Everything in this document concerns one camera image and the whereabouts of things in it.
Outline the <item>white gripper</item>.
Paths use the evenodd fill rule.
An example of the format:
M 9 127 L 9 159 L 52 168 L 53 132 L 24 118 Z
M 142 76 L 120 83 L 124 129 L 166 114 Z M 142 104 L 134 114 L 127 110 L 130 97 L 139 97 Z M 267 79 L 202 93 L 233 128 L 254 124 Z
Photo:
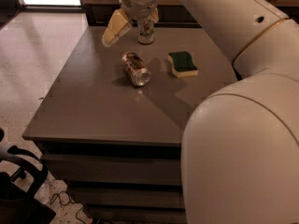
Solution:
M 157 23 L 159 12 L 157 6 L 159 0 L 119 0 L 121 8 L 116 9 L 102 35 L 102 43 L 106 48 L 115 44 L 131 28 L 130 18 L 136 21 L 149 18 Z

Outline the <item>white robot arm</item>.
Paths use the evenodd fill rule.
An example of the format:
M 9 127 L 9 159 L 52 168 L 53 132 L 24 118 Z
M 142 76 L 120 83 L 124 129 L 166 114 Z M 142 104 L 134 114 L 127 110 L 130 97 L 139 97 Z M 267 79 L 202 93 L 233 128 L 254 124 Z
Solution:
M 265 0 L 179 2 L 241 76 L 185 127 L 187 224 L 298 224 L 297 23 Z

